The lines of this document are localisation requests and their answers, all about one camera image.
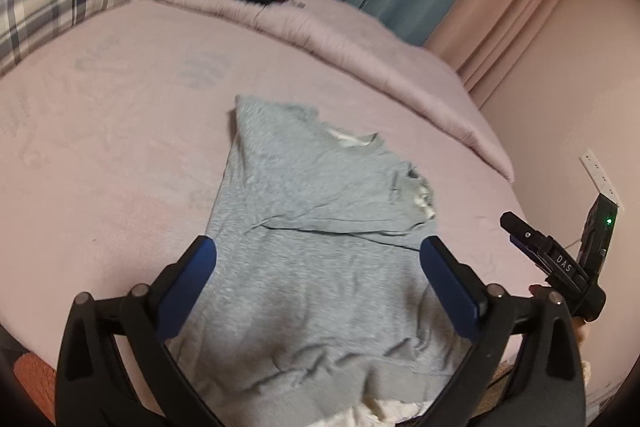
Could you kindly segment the grey sweatshirt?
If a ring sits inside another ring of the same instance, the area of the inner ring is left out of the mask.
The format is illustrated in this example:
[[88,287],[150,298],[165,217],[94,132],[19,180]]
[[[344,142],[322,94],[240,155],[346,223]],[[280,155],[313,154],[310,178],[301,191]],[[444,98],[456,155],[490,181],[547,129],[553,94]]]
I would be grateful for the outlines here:
[[206,228],[217,264],[169,349],[228,426],[431,404],[468,345],[424,275],[432,194],[377,135],[241,96]]

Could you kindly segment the white power strip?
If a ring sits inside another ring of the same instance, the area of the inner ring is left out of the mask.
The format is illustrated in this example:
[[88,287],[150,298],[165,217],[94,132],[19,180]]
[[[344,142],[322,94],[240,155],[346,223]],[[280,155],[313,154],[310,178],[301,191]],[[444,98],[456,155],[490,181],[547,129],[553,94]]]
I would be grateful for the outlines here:
[[620,195],[618,195],[613,182],[605,172],[603,164],[599,158],[597,158],[597,155],[588,148],[588,150],[579,157],[579,161],[598,192],[605,195],[608,199],[611,199],[612,202],[615,202],[620,211],[624,211],[625,207],[620,199]]

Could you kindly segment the pink bed sheet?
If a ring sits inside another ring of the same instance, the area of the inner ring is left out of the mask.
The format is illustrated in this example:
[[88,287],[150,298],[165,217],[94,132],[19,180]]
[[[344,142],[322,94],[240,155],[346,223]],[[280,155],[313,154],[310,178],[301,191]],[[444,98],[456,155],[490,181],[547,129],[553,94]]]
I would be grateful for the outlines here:
[[54,363],[79,291],[152,280],[203,231],[239,94],[380,132],[433,184],[461,262],[515,295],[541,281],[500,229],[518,210],[510,181],[409,103],[263,32],[139,0],[1,80],[1,323],[25,348]]

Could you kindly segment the pink quilted duvet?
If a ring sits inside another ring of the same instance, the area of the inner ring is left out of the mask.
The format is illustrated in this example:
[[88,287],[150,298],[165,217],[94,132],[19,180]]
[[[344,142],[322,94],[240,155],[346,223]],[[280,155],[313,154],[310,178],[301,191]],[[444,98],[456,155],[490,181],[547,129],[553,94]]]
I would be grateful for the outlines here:
[[404,104],[477,153],[508,181],[512,162],[458,74],[376,18],[338,0],[260,5],[242,0],[160,0],[218,16],[297,46]]

